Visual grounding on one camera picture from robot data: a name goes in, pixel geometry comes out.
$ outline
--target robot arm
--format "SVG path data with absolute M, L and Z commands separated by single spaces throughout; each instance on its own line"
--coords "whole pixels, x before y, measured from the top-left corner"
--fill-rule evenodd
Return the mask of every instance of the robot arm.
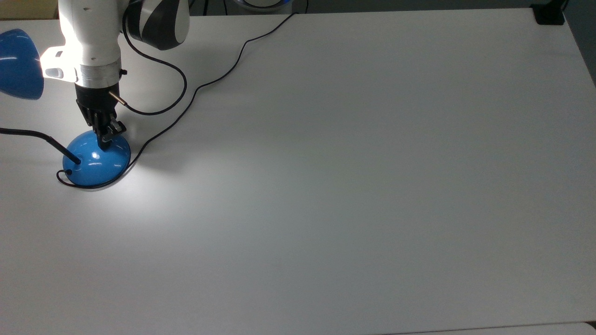
M 188 0 L 59 0 L 65 45 L 41 56 L 44 77 L 74 83 L 77 105 L 101 148 L 126 131 L 112 94 L 119 95 L 122 70 L 118 35 L 122 18 L 131 35 L 160 50 L 181 44 L 190 23 Z

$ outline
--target black cable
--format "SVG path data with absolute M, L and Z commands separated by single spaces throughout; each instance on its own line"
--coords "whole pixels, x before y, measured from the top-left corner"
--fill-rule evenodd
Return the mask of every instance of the black cable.
M 26 131 L 24 129 L 0 128 L 0 134 L 31 136 L 44 139 L 47 143 L 49 143 L 51 146 L 60 151 L 63 155 L 68 157 L 68 159 L 73 161 L 74 164 L 80 164 L 80 159 L 78 157 L 76 157 L 73 153 L 66 149 L 62 144 L 58 143 L 58 141 L 56 141 L 52 136 L 46 135 L 42 132 Z
M 80 188 L 80 189 L 84 189 L 84 190 L 92 190 L 92 189 L 96 189 L 96 188 L 102 188 L 102 187 L 108 186 L 108 185 L 112 184 L 113 182 L 117 181 L 121 176 L 123 176 L 126 172 L 128 172 L 134 166 L 134 164 L 139 160 L 139 157 L 141 157 L 141 154 L 143 153 L 143 151 L 145 150 L 145 148 L 147 148 L 147 146 L 149 145 L 149 143 L 151 143 L 156 138 L 158 138 L 158 137 L 162 136 L 163 134 L 165 134 L 168 130 L 172 129 L 178 123 L 178 121 L 180 121 L 180 119 L 186 114 L 186 112 L 188 112 L 188 110 L 190 109 L 190 106 L 193 104 L 194 99 L 197 96 L 197 93 L 198 93 L 198 90 L 199 89 L 204 88 L 204 87 L 209 86 L 209 85 L 212 85 L 212 84 L 214 84 L 216 82 L 219 82 L 223 78 L 227 77 L 236 68 L 236 66 L 240 62 L 240 58 L 242 57 L 242 53 L 244 52 L 244 48 L 246 47 L 246 45 L 249 42 L 256 41 L 256 40 L 258 40 L 260 38 L 264 38 L 265 36 L 271 35 L 276 30 L 278 30 L 284 23 L 286 23 L 287 20 L 289 20 L 292 16 L 294 16 L 296 14 L 298 14 L 298 13 L 292 13 L 292 14 L 290 14 L 277 27 L 275 27 L 272 31 L 270 31 L 270 32 L 268 32 L 268 33 L 266 33 L 264 35 L 261 35 L 259 37 L 255 37 L 255 38 L 251 38 L 251 39 L 247 40 L 244 43 L 244 45 L 242 46 L 242 49 L 240 49 L 240 53 L 238 54 L 238 58 L 236 59 L 236 62 L 234 63 L 234 65 L 226 73 L 224 73 L 223 76 L 221 76 L 221 77 L 219 77 L 219 78 L 217 78 L 215 80 L 212 80 L 212 81 L 210 81 L 208 83 L 204 83 L 201 86 L 197 87 L 194 90 L 193 97 L 190 99 L 190 102 L 188 103 L 188 105 L 186 106 L 186 108 L 184 108 L 184 110 L 182 111 L 182 113 L 180 113 L 180 115 L 176 118 L 176 120 L 174 120 L 174 122 L 172 122 L 172 124 L 170 124 L 166 129 L 160 131 L 157 135 L 155 135 L 155 136 L 151 137 L 150 139 L 148 139 L 145 142 L 145 144 L 143 144 L 143 146 L 141 147 L 141 149 L 139 150 L 139 152 L 136 154 L 135 158 L 127 165 L 126 169 L 124 169 L 123 172 L 120 175 L 116 176 L 111 181 L 107 181 L 107 182 L 105 182 L 103 184 L 93 185 L 93 186 L 80 186 L 80 185 L 75 185 L 75 184 L 70 184 L 68 182 L 65 182 L 64 180 L 62 180 L 62 178 L 60 178 L 60 173 L 66 173 L 66 174 L 72 173 L 72 171 L 69 173 L 68 170 L 60 170 L 60 171 L 56 172 L 56 178 L 58 178 L 58 180 L 62 184 L 66 185 L 66 186 L 70 186 L 70 187 L 74 187 L 74 188 Z
M 181 69 L 179 69 L 177 66 L 168 63 L 167 61 L 163 61 L 163 60 L 159 60 L 157 58 L 151 57 L 147 54 L 144 54 L 143 52 L 141 52 L 139 49 L 137 49 L 134 45 L 132 45 L 131 39 L 128 36 L 128 33 L 126 32 L 126 21 L 128 20 L 128 10 L 126 10 L 124 12 L 124 16 L 122 17 L 122 33 L 124 34 L 124 38 L 126 39 L 126 43 L 128 43 L 128 45 L 130 46 L 131 49 L 133 49 L 137 54 L 141 55 L 142 57 L 148 59 L 148 60 L 152 60 L 154 62 L 163 64 L 165 66 L 169 66 L 172 69 L 176 70 L 181 76 L 182 76 L 182 80 L 184 81 L 184 87 L 182 89 L 182 92 L 180 93 L 180 96 L 178 97 L 178 99 L 176 99 L 176 101 L 173 102 L 173 104 L 171 104 L 169 107 L 160 110 L 160 111 L 155 111 L 152 113 L 148 113 L 146 111 L 140 111 L 137 109 L 132 108 L 131 106 L 128 105 L 128 103 L 124 103 L 124 107 L 128 108 L 130 111 L 136 113 L 136 114 L 140 114 L 140 115 L 159 115 L 159 114 L 163 114 L 167 111 L 169 111 L 170 109 L 174 108 L 174 106 L 176 106 L 180 100 L 182 100 L 182 98 L 184 98 L 184 95 L 186 94 L 186 90 L 188 88 L 188 82 L 187 82 L 187 78 L 186 75 L 184 74 L 184 72 L 182 72 Z

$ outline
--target blue lamp shade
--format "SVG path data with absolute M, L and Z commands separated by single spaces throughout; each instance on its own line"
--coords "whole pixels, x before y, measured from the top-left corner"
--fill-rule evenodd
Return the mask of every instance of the blue lamp shade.
M 44 91 L 39 53 L 29 35 L 20 29 L 0 34 L 0 91 L 33 100 Z

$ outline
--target power cord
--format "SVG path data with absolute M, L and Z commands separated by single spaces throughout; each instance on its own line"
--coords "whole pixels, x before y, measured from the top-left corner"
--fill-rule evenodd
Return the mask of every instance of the power cord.
M 197 87 L 194 90 L 193 93 L 193 97 L 191 98 L 190 102 L 188 103 L 188 105 L 186 106 L 186 108 L 184 108 L 184 110 L 182 111 L 182 113 L 180 113 L 180 115 L 176 118 L 176 120 L 174 120 L 174 122 L 172 122 L 172 124 L 170 124 L 168 127 L 166 127 L 166 129 L 160 131 L 157 135 L 151 137 L 150 139 L 148 139 L 145 144 L 143 144 L 143 146 L 141 147 L 141 149 L 139 150 L 139 152 L 136 154 L 135 158 L 128 164 L 128 166 L 126 167 L 126 169 L 124 169 L 124 171 L 116 176 L 114 179 L 112 179 L 111 181 L 107 181 L 103 184 L 99 184 L 99 185 L 92 185 L 92 186 L 80 186 L 80 185 L 75 185 L 75 184 L 71 184 L 69 182 L 64 181 L 62 178 L 60 178 L 60 173 L 65 173 L 66 175 L 69 175 L 72 173 L 72 171 L 69 170 L 59 170 L 58 172 L 56 172 L 56 178 L 58 178 L 58 181 L 60 181 L 62 184 L 69 186 L 69 187 L 73 187 L 73 188 L 79 188 L 79 189 L 83 189 L 83 190 L 93 190 L 93 189 L 97 189 L 97 188 L 102 188 L 102 187 L 106 187 L 114 182 L 116 182 L 118 179 L 120 179 L 120 177 L 122 177 L 124 174 L 126 174 L 128 171 L 130 171 L 130 169 L 132 169 L 132 167 L 135 165 L 135 163 L 139 160 L 139 157 L 141 157 L 141 154 L 143 153 L 143 151 L 145 150 L 145 148 L 147 148 L 147 146 L 149 145 L 149 143 L 151 143 L 152 141 L 154 141 L 155 139 L 157 139 L 158 137 L 162 136 L 163 134 L 165 134 L 168 130 L 172 129 L 177 123 L 178 121 L 180 121 L 180 119 L 186 114 L 186 112 L 188 112 L 188 110 L 190 109 L 190 106 L 193 104 L 195 97 L 197 96 L 198 90 L 201 88 L 204 88 L 206 86 L 212 85 L 216 82 L 219 82 L 220 80 L 222 80 L 223 78 L 227 77 L 235 68 L 236 66 L 238 66 L 238 63 L 240 62 L 240 58 L 242 57 L 242 53 L 244 52 L 244 48 L 246 47 L 246 45 L 249 42 L 253 42 L 256 41 L 258 39 L 264 38 L 266 36 L 269 36 L 271 34 L 273 34 L 276 30 L 278 30 L 281 26 L 283 26 L 284 23 L 286 23 L 292 16 L 296 15 L 298 13 L 292 13 L 290 14 L 288 17 L 286 17 L 280 24 L 278 24 L 277 27 L 273 28 L 273 30 L 271 30 L 270 32 L 260 35 L 258 37 L 255 38 L 251 38 L 249 40 L 247 40 L 244 45 L 242 46 L 242 49 L 240 49 L 240 53 L 238 54 L 238 58 L 236 59 L 236 62 L 234 63 L 234 65 L 226 72 L 224 73 L 221 77 L 212 80 L 208 83 L 204 83 L 202 85 L 200 85 L 199 87 Z
M 170 109 L 174 108 L 179 102 L 180 100 L 182 100 L 182 98 L 184 98 L 184 95 L 186 94 L 187 88 L 188 88 L 188 82 L 187 82 L 187 78 L 186 75 L 184 74 L 184 72 L 179 69 L 177 66 L 168 63 L 167 61 L 163 61 L 163 60 L 159 60 L 155 57 L 151 57 L 147 54 L 144 54 L 143 52 L 141 52 L 139 49 L 137 49 L 131 42 L 130 37 L 128 36 L 128 32 L 126 31 L 126 22 L 128 20 L 128 10 L 126 10 L 124 12 L 124 16 L 122 17 L 122 33 L 124 34 L 124 38 L 126 39 L 126 43 L 128 43 L 129 47 L 131 49 L 133 49 L 137 54 L 141 55 L 142 57 L 148 59 L 148 60 L 152 60 L 154 62 L 163 64 L 165 66 L 169 66 L 172 69 L 176 70 L 180 76 L 182 76 L 182 80 L 184 81 L 184 87 L 182 88 L 182 92 L 180 93 L 180 96 L 178 97 L 178 99 L 176 99 L 176 101 L 173 102 L 173 104 L 171 104 L 169 107 L 164 108 L 163 110 L 160 111 L 155 111 L 155 112 L 146 112 L 146 111 L 140 111 L 137 109 L 132 108 L 126 101 L 119 99 L 118 101 L 120 103 L 122 103 L 122 105 L 126 108 L 128 108 L 130 111 L 136 113 L 136 114 L 140 114 L 140 115 L 146 115 L 146 116 L 151 116 L 151 115 L 159 115 L 159 114 L 163 114 L 167 111 L 169 111 Z

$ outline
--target desk lamp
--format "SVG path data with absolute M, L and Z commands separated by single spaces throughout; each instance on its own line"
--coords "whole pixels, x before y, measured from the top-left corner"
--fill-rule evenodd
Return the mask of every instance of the desk lamp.
M 20 29 L 0 34 L 0 91 L 13 97 L 37 100 L 44 91 L 39 53 L 31 37 Z M 63 168 L 77 185 L 97 185 L 118 177 L 128 165 L 130 148 L 122 137 L 100 150 L 95 134 L 86 132 L 64 148 L 52 137 L 36 131 L 0 128 L 0 134 L 44 139 L 63 155 Z

